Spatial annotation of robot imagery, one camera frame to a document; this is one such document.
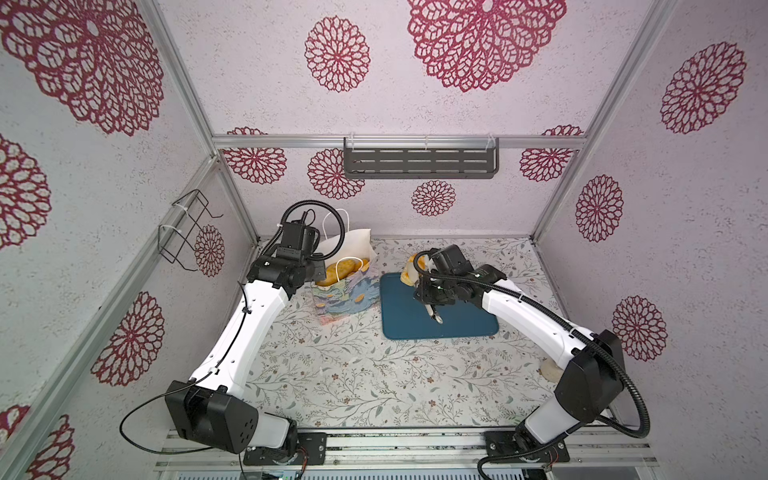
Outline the striped bread roll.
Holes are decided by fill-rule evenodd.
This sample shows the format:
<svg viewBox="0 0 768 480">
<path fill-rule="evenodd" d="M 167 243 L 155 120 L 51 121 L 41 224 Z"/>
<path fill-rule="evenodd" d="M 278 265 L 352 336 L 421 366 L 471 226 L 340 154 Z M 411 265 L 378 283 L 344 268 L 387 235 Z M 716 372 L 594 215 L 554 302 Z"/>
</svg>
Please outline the striped bread roll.
<svg viewBox="0 0 768 480">
<path fill-rule="evenodd" d="M 408 258 L 406 265 L 400 274 L 400 281 L 410 287 L 413 287 L 417 283 L 420 276 L 418 269 L 414 267 L 415 258 L 415 255 L 411 255 Z"/>
</svg>

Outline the floral paper gift bag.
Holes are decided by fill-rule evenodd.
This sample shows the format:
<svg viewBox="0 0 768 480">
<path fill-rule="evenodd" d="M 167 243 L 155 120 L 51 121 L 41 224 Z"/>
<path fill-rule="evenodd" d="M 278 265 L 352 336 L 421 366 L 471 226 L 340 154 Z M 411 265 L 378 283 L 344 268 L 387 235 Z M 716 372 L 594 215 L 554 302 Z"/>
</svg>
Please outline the floral paper gift bag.
<svg viewBox="0 0 768 480">
<path fill-rule="evenodd" d="M 311 285 L 312 299 L 317 319 L 321 325 L 341 321 L 362 313 L 374 306 L 380 299 L 381 272 L 377 254 L 372 245 L 370 229 L 349 229 L 345 223 L 345 238 L 341 249 L 325 260 L 325 268 L 344 257 L 367 258 L 370 264 L 366 271 L 359 271 L 329 287 Z"/>
</svg>

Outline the croissant bread top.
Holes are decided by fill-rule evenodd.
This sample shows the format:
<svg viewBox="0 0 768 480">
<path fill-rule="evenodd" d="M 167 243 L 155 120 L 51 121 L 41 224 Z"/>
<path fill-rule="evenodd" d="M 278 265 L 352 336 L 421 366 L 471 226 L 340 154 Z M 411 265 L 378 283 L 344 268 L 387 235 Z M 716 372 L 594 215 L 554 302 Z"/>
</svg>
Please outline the croissant bread top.
<svg viewBox="0 0 768 480">
<path fill-rule="evenodd" d="M 326 268 L 326 276 L 323 280 L 316 281 L 319 287 L 329 287 L 346 279 L 359 271 L 366 271 L 370 264 L 367 258 L 344 257 Z"/>
</svg>

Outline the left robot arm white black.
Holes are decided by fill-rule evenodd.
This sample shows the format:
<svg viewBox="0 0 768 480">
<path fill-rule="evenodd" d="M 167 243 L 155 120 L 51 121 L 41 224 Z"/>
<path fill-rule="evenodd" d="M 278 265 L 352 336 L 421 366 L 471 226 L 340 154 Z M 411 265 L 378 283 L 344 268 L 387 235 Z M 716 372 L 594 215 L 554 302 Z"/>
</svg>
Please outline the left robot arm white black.
<svg viewBox="0 0 768 480">
<path fill-rule="evenodd" d="M 225 329 L 189 379 L 172 382 L 164 402 L 179 437 L 232 454 L 265 449 L 281 461 L 299 450 L 296 422 L 245 400 L 250 368 L 273 322 L 306 283 L 326 277 L 325 262 L 260 256 Z"/>
</svg>

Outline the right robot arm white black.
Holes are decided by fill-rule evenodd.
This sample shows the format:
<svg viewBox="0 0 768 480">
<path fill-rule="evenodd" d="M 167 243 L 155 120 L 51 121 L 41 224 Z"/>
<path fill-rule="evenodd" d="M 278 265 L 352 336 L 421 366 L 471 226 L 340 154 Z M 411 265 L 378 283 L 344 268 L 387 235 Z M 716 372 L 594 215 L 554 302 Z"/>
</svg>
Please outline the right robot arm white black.
<svg viewBox="0 0 768 480">
<path fill-rule="evenodd" d="M 463 260 L 457 267 L 440 270 L 413 259 L 401 279 L 415 286 L 414 297 L 431 315 L 437 314 L 439 306 L 470 303 L 532 340 L 562 371 L 554 396 L 517 428 L 523 448 L 558 442 L 595 420 L 622 427 L 603 415 L 629 389 L 621 342 L 612 332 L 596 334 L 564 319 L 490 265 L 474 269 Z"/>
</svg>

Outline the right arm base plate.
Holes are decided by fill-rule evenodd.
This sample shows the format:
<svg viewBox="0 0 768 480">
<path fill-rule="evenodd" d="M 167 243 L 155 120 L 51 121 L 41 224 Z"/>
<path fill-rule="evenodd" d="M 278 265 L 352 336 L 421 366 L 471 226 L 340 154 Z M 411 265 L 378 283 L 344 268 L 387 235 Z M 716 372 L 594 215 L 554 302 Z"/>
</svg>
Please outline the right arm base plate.
<svg viewBox="0 0 768 480">
<path fill-rule="evenodd" d="M 571 456 L 565 442 L 559 440 L 552 443 L 546 449 L 535 440 L 520 436 L 512 430 L 491 430 L 483 433 L 486 456 L 492 459 L 505 459 L 515 456 L 510 463 L 539 463 L 555 464 L 566 463 Z"/>
</svg>

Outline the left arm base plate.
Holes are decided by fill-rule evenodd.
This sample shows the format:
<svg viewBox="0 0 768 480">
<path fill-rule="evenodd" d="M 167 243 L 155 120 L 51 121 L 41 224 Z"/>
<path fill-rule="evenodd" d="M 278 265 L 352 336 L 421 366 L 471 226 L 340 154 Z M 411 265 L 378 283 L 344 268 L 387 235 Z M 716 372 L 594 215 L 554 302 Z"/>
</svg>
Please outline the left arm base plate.
<svg viewBox="0 0 768 480">
<path fill-rule="evenodd" d="M 277 449 L 248 447 L 243 462 L 246 466 L 308 466 L 323 465 L 328 435 L 324 432 L 290 433 Z"/>
</svg>

